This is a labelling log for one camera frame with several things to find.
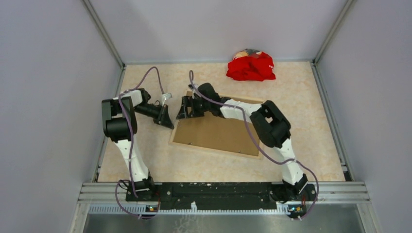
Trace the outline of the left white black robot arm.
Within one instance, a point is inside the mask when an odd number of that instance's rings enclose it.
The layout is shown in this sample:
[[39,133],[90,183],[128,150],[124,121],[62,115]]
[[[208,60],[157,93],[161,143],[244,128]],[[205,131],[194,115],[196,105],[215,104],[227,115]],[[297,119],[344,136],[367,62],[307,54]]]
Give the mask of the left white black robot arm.
[[174,129],[166,101],[171,93],[162,94],[161,103],[149,103],[150,94],[143,88],[126,90],[118,97],[102,101],[103,132],[120,150],[128,168],[130,196],[151,200],[156,186],[137,145],[136,113],[153,119],[154,124]]

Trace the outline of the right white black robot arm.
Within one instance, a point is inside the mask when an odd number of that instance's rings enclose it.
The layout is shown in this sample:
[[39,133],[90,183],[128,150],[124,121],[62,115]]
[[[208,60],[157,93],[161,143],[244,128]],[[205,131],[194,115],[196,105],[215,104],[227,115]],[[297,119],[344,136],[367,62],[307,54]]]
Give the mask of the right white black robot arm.
[[318,184],[310,185],[304,170],[306,167],[297,159],[292,148],[291,124],[271,101],[252,104],[220,96],[210,83],[198,87],[191,85],[191,95],[182,97],[177,119],[203,117],[206,112],[224,119],[243,121],[246,129],[253,125],[258,140],[252,139],[257,146],[259,142],[271,148],[279,157],[271,159],[281,166],[282,184],[270,190],[270,196],[276,201],[316,201]]

